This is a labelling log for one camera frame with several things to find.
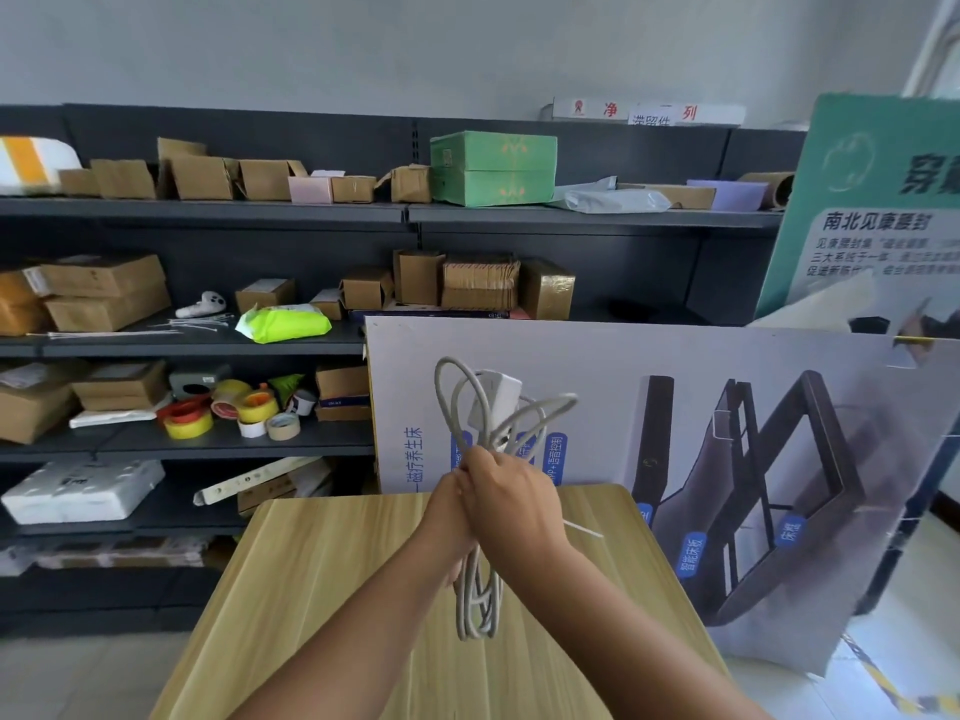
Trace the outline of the person's left hand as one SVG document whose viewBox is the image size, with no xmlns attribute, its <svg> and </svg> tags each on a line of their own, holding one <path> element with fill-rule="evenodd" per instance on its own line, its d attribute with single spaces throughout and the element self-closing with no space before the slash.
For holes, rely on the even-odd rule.
<svg viewBox="0 0 960 720">
<path fill-rule="evenodd" d="M 458 468 L 441 477 L 412 535 L 416 566 L 434 590 L 445 587 L 450 564 L 466 560 L 478 546 L 464 503 L 468 483 Z"/>
</svg>

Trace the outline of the white power strip with cable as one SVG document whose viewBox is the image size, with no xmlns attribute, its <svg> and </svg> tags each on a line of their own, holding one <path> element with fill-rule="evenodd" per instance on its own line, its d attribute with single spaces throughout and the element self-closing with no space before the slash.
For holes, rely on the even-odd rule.
<svg viewBox="0 0 960 720">
<path fill-rule="evenodd" d="M 457 469 L 474 445 L 515 457 L 546 459 L 548 429 L 579 402 L 574 393 L 534 399 L 522 381 L 505 373 L 475 369 L 442 357 L 434 371 L 438 408 L 451 437 L 451 465 Z M 503 603 L 502 578 L 483 567 L 479 546 L 462 559 L 454 580 L 455 627 L 461 642 L 493 639 Z"/>
</svg>

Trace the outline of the person's left forearm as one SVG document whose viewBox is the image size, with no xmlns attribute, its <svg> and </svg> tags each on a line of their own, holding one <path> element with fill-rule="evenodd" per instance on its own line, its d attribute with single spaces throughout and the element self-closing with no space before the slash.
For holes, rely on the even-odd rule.
<svg viewBox="0 0 960 720">
<path fill-rule="evenodd" d="M 408 538 L 227 720 L 379 720 L 442 589 Z"/>
</svg>

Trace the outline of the dark blue flat book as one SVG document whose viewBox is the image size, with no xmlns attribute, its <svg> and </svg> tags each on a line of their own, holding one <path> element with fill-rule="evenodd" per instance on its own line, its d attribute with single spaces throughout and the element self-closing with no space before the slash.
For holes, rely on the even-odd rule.
<svg viewBox="0 0 960 720">
<path fill-rule="evenodd" d="M 357 324 L 366 323 L 366 319 L 373 317 L 394 318 L 458 318 L 504 321 L 530 321 L 531 317 L 521 308 L 509 311 L 485 311 L 443 308 L 414 308 L 412 306 L 397 306 L 383 310 L 348 310 L 348 319 Z"/>
</svg>

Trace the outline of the green plastic bag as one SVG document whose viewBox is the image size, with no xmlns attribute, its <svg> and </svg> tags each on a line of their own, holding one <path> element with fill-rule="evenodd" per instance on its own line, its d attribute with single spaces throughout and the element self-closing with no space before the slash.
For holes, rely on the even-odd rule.
<svg viewBox="0 0 960 720">
<path fill-rule="evenodd" d="M 281 412 L 288 409 L 291 399 L 301 386 L 304 377 L 305 375 L 302 373 L 292 373 L 275 376 L 267 380 L 266 384 L 274 395 Z"/>
</svg>

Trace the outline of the yellow and orange tape roll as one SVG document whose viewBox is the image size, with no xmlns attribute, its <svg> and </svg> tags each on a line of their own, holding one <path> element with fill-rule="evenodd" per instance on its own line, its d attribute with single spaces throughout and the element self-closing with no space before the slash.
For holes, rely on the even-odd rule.
<svg viewBox="0 0 960 720">
<path fill-rule="evenodd" d="M 278 399 L 269 387 L 249 389 L 239 394 L 233 403 L 238 423 L 265 423 L 281 411 Z"/>
</svg>

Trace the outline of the neon yellow-green packet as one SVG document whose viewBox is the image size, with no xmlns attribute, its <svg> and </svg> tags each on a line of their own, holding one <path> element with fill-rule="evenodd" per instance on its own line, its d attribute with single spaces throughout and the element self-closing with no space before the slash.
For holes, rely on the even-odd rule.
<svg viewBox="0 0 960 720">
<path fill-rule="evenodd" d="M 252 308 L 242 314 L 234 330 L 258 345 L 323 337 L 331 320 L 311 304 Z"/>
</svg>

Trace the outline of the pale yellow tape roll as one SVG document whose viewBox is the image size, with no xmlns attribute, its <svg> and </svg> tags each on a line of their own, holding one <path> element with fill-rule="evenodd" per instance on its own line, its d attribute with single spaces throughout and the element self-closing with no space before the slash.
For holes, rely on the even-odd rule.
<svg viewBox="0 0 960 720">
<path fill-rule="evenodd" d="M 235 422 L 239 418 L 239 405 L 252 390 L 244 381 L 223 379 L 212 390 L 210 411 L 222 420 Z"/>
</svg>

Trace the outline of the grey box with round hole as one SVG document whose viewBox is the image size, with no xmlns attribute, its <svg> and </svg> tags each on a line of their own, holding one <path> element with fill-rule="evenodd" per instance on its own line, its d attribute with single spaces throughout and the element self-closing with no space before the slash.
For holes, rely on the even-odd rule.
<svg viewBox="0 0 960 720">
<path fill-rule="evenodd" d="M 225 362 L 208 362 L 173 368 L 168 383 L 175 401 L 184 401 L 210 395 L 217 385 L 233 376 L 232 367 Z"/>
</svg>

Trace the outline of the red tape roll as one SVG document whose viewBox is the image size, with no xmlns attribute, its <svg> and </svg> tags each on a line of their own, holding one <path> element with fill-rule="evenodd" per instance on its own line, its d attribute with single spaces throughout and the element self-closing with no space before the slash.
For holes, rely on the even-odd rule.
<svg viewBox="0 0 960 720">
<path fill-rule="evenodd" d="M 210 411 L 210 394 L 195 395 L 177 400 L 156 412 L 156 419 L 163 424 L 196 423 Z"/>
</svg>

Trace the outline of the bundle of white zip ties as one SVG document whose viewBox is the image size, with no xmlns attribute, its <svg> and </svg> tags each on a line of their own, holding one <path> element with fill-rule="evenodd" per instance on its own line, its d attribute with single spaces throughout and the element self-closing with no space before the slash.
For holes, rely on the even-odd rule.
<svg viewBox="0 0 960 720">
<path fill-rule="evenodd" d="M 118 331 L 66 332 L 46 330 L 27 334 L 30 338 L 46 338 L 54 341 L 141 338 L 148 336 L 182 336 L 199 333 L 218 333 L 233 329 L 238 320 L 236 313 L 217 313 L 196 317 L 176 317 L 161 313 L 138 320 Z"/>
</svg>

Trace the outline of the white flat envelope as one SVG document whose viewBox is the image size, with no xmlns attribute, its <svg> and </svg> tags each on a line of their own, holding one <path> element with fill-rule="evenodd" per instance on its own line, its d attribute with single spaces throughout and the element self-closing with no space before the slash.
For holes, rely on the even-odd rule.
<svg viewBox="0 0 960 720">
<path fill-rule="evenodd" d="M 82 410 L 68 420 L 68 426 L 72 430 L 77 430 L 95 426 L 152 422 L 157 418 L 159 411 L 171 406 L 173 402 L 173 394 L 169 393 L 164 399 L 147 409 Z"/>
</svg>

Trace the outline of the brown cardboard tube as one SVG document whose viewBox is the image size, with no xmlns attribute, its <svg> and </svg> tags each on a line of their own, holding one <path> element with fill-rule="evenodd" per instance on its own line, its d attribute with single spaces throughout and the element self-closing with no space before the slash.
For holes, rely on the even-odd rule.
<svg viewBox="0 0 960 720">
<path fill-rule="evenodd" d="M 795 176 L 795 170 L 753 171 L 742 174 L 737 181 L 764 185 L 760 211 L 783 211 L 789 202 Z"/>
</svg>

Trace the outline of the row of small cardboard boxes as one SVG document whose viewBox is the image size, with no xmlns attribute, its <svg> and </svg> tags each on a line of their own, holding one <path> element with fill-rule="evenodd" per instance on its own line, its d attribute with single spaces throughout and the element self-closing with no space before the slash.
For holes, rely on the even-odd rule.
<svg viewBox="0 0 960 720">
<path fill-rule="evenodd" d="M 368 205 L 382 195 L 392 204 L 430 204 L 430 168 L 407 165 L 375 177 L 341 169 L 307 170 L 293 159 L 233 159 L 209 155 L 200 143 L 157 140 L 157 160 L 91 159 L 62 170 L 63 194 L 110 201 L 292 204 L 289 177 L 331 178 L 333 205 Z"/>
</svg>

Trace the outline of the long cream metal rail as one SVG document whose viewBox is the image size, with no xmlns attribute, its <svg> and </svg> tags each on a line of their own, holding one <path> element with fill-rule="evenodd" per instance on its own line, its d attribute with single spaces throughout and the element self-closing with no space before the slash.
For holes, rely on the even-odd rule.
<svg viewBox="0 0 960 720">
<path fill-rule="evenodd" d="M 211 484 L 193 495 L 193 505 L 196 507 L 210 506 L 232 496 L 237 496 L 247 489 L 259 486 L 274 480 L 284 474 L 318 462 L 319 457 L 286 457 L 268 462 L 255 469 L 241 473 Z"/>
</svg>

